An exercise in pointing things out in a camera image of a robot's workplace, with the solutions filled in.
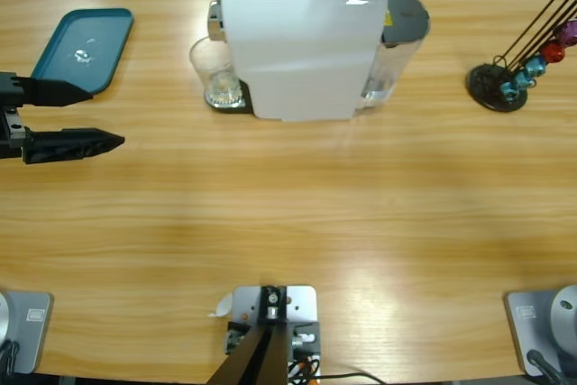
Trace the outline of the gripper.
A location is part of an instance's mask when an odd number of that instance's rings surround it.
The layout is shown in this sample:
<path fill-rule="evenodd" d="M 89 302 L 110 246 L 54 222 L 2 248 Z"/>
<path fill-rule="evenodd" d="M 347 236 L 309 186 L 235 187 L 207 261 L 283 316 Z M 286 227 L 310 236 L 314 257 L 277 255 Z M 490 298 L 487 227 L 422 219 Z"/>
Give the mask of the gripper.
<path fill-rule="evenodd" d="M 62 129 L 57 132 L 28 130 L 25 139 L 25 128 L 18 113 L 22 98 L 24 105 L 63 107 L 93 97 L 67 81 L 20 78 L 19 85 L 14 73 L 2 72 L 1 158 L 20 158 L 23 154 L 25 164 L 82 160 L 124 144 L 123 136 L 96 128 Z"/>

